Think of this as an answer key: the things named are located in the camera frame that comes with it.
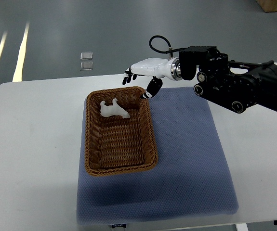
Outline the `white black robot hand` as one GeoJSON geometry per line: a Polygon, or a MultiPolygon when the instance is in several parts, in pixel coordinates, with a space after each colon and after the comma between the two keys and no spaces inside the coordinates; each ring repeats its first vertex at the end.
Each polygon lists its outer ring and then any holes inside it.
{"type": "Polygon", "coordinates": [[[124,73],[122,84],[125,85],[135,80],[138,76],[152,77],[145,92],[141,95],[142,99],[154,97],[163,85],[163,78],[172,81],[182,80],[180,61],[178,58],[161,59],[148,58],[132,64],[124,73]]]}

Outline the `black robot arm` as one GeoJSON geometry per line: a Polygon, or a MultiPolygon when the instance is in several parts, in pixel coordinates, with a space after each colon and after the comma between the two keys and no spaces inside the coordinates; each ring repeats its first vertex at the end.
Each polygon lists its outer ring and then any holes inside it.
{"type": "Polygon", "coordinates": [[[216,46],[190,46],[179,50],[180,75],[197,78],[194,93],[241,114],[253,105],[277,112],[277,65],[230,61],[216,46]]]}

